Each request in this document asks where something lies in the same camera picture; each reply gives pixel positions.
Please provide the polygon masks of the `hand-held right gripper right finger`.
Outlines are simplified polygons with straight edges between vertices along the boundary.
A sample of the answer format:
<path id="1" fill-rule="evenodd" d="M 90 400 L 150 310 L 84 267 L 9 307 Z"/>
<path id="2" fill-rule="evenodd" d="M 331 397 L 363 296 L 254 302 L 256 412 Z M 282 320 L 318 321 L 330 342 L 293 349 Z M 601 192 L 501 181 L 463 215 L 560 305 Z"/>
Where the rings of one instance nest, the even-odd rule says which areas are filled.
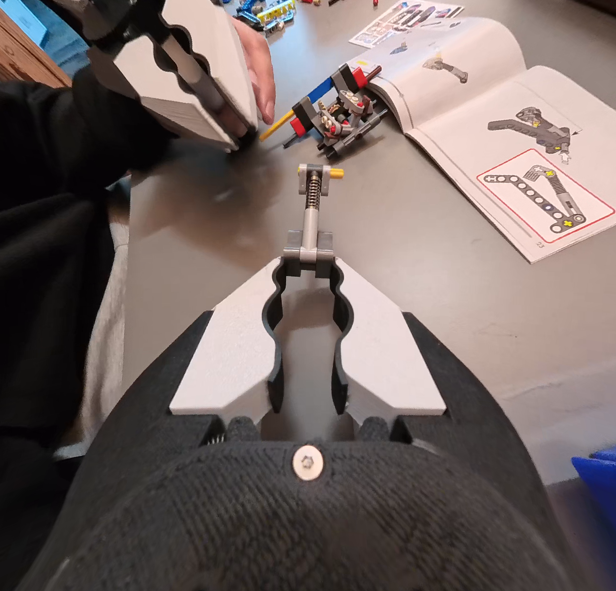
<path id="1" fill-rule="evenodd" d="M 332 265 L 332 400 L 356 424 L 442 416 L 447 407 L 403 311 L 341 258 Z"/>

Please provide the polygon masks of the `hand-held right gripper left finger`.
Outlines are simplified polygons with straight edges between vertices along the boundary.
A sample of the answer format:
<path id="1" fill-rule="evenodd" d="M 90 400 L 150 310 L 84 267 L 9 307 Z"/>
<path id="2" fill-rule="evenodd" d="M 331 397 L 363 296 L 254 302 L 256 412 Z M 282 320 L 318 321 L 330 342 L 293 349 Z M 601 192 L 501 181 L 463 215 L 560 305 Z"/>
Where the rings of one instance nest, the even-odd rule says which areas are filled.
<path id="1" fill-rule="evenodd" d="M 219 302 L 171 400 L 174 415 L 262 420 L 284 396 L 281 344 L 285 264 L 275 258 Z"/>

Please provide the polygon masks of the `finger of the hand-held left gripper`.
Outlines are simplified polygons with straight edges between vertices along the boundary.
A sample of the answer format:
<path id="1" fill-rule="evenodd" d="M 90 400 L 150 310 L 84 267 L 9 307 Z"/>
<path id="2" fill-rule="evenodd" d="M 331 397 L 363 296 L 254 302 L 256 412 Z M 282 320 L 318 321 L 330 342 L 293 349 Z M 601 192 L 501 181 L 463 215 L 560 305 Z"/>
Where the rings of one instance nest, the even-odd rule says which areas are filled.
<path id="1" fill-rule="evenodd" d="M 104 87 L 139 102 L 169 131 L 227 152 L 238 149 L 197 96 L 181 88 L 177 74 L 158 66 L 155 43 L 148 36 L 127 42 L 116 54 L 92 46 L 88 58 Z"/>
<path id="2" fill-rule="evenodd" d="M 240 142 L 257 129 L 256 95 L 233 20 L 211 0 L 165 0 L 160 46 L 187 102 L 165 104 L 170 124 L 210 142 Z"/>

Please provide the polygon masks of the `grey lego shock absorber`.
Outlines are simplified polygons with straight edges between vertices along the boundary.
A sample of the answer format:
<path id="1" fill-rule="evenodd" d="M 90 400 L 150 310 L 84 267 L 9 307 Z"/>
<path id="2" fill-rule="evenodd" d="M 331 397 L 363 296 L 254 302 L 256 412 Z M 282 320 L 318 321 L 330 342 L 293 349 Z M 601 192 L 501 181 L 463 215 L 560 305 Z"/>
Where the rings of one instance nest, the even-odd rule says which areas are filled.
<path id="1" fill-rule="evenodd" d="M 319 230 L 320 201 L 329 192 L 332 179 L 343 179 L 342 168 L 300 164 L 297 168 L 298 193 L 305 197 L 303 227 L 288 232 L 283 262 L 287 276 L 298 278 L 312 271 L 317 279 L 328 279 L 334 262 L 333 234 Z"/>

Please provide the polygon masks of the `person's left forearm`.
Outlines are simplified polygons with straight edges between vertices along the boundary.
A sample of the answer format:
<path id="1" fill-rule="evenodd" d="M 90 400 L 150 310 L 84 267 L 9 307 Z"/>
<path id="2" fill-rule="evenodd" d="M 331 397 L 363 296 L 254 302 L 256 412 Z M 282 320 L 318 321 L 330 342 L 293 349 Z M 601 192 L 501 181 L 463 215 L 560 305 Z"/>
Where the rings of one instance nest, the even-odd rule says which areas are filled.
<path id="1" fill-rule="evenodd" d="M 1 84 L 1 194 L 30 201 L 106 187 L 165 155 L 169 131 L 134 99 L 103 87 L 90 68 L 69 88 Z"/>

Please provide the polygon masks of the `grey lego chassis assembly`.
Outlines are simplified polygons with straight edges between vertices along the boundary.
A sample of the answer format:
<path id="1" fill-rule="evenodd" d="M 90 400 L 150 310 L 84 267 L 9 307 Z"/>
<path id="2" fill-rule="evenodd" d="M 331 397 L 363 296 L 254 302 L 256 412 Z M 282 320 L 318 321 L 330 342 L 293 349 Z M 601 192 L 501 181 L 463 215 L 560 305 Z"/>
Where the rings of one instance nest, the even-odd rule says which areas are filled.
<path id="1" fill-rule="evenodd" d="M 371 81 L 381 71 L 381 65 L 368 65 L 364 61 L 340 65 L 260 135 L 259 140 L 265 141 L 289 124 L 293 135 L 283 144 L 284 148 L 315 130 L 320 136 L 319 151 L 328 160 L 341 157 L 388 114 L 387 108 L 376 110 L 376 100 L 366 93 Z"/>

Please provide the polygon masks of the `person's left hand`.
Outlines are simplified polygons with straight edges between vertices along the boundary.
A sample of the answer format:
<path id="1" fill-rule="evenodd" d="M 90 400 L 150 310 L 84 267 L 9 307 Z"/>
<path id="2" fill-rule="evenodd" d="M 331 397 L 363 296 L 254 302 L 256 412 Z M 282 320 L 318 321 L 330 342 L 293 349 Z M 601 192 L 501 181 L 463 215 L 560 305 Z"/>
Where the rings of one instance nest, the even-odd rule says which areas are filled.
<path id="1" fill-rule="evenodd" d="M 266 37 L 248 25 L 231 17 L 230 23 L 243 48 L 244 60 L 261 117 L 272 125 L 275 117 L 276 89 L 272 58 Z"/>

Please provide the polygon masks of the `light blue box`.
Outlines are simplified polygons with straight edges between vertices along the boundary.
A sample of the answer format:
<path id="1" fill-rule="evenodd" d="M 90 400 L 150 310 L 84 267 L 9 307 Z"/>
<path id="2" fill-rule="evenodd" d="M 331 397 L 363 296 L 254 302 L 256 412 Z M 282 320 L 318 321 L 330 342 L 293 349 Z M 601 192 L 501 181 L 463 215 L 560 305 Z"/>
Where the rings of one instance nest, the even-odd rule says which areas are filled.
<path id="1" fill-rule="evenodd" d="M 48 29 L 22 0 L 1 0 L 1 9 L 39 48 L 47 40 Z"/>

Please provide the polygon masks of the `person's black clothing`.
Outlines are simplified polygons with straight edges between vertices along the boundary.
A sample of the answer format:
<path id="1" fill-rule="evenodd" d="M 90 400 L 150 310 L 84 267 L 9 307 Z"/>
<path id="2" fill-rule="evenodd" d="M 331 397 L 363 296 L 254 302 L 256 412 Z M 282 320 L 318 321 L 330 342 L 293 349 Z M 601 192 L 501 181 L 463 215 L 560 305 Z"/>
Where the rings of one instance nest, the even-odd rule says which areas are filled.
<path id="1" fill-rule="evenodd" d="M 19 585 L 68 491 L 54 451 L 112 270 L 109 201 L 100 189 L 1 210 L 1 590 Z"/>

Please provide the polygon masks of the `sticker sheet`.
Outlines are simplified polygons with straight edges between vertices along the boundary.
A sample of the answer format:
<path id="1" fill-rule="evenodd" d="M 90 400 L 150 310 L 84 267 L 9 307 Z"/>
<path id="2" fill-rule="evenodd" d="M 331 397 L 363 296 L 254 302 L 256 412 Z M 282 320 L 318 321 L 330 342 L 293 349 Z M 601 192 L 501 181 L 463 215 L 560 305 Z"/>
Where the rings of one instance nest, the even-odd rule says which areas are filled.
<path id="1" fill-rule="evenodd" d="M 393 35 L 407 33 L 424 22 L 449 20 L 465 10 L 455 3 L 399 0 L 349 39 L 350 44 L 371 49 Z"/>

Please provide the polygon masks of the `blue plastic bin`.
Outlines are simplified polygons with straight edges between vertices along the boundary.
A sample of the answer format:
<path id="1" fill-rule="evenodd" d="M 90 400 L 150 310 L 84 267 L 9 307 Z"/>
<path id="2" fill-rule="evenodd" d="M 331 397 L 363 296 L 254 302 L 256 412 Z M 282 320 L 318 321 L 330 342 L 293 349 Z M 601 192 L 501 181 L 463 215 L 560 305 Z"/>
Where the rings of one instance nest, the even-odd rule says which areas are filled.
<path id="1" fill-rule="evenodd" d="M 615 446 L 598 450 L 589 457 L 572 457 L 571 462 L 591 495 L 615 524 Z"/>

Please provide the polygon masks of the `open instruction booklet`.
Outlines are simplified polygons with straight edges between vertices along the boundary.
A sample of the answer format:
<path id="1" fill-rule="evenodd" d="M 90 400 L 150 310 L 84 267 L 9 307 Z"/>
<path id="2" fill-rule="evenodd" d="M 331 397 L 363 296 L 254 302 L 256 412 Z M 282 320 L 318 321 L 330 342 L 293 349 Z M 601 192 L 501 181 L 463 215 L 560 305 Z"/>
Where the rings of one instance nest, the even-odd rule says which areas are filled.
<path id="1" fill-rule="evenodd" d="M 435 19 L 348 64 L 381 66 L 367 87 L 529 263 L 615 227 L 615 110 L 504 25 Z"/>

